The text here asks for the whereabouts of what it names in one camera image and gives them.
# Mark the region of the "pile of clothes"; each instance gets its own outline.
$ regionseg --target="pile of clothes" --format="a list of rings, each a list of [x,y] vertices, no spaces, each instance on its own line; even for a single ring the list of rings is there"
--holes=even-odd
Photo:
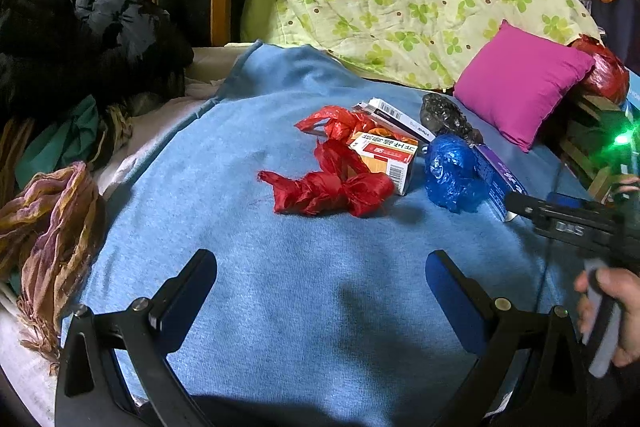
[[[102,245],[90,172],[145,100],[184,95],[192,61],[153,0],[0,0],[0,282],[36,331],[27,346],[57,357],[62,308]]]

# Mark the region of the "blue plastic bag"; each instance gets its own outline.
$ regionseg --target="blue plastic bag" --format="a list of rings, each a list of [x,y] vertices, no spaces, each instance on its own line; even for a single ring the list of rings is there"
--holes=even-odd
[[[442,134],[431,142],[424,173],[429,199],[451,212],[473,212],[486,197],[486,186],[476,175],[476,155],[454,134]]]

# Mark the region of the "green light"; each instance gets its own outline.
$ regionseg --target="green light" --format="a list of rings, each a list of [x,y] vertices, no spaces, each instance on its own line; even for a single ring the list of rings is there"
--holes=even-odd
[[[624,132],[623,134],[619,134],[618,136],[616,136],[614,142],[616,145],[626,145],[630,142],[630,140],[628,134]]]

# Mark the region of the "blue blanket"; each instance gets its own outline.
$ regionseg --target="blue blanket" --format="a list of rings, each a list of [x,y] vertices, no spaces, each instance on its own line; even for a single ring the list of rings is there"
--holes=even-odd
[[[417,117],[422,92],[363,80],[305,46],[256,43],[218,95],[176,129],[108,202],[111,228],[82,302],[94,312],[151,296],[198,248],[218,260],[213,286],[182,348],[169,357],[187,391],[258,410],[280,425],[428,425],[474,357],[462,351],[424,278],[446,250],[489,295],[525,310],[574,309],[574,253],[556,245],[540,302],[545,241],[483,203],[452,214],[432,204],[418,158],[405,197],[376,215],[273,213],[267,169],[317,170],[316,136],[293,124],[323,105],[383,98]],[[464,110],[532,195],[551,190],[558,160],[528,154]],[[585,196],[568,173],[560,190]],[[124,362],[133,394],[144,392]]]

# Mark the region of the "barcode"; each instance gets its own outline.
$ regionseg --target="barcode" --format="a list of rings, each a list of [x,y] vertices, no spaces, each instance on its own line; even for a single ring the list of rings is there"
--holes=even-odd
[[[394,167],[393,165],[389,165],[389,177],[391,181],[394,182],[394,185],[398,189],[398,192],[402,192],[402,169],[399,167]]]
[[[400,115],[401,115],[400,111],[396,111],[393,107],[388,105],[388,103],[384,103],[384,102],[380,103],[380,109],[382,109],[386,113],[389,113],[392,117],[400,120]]]

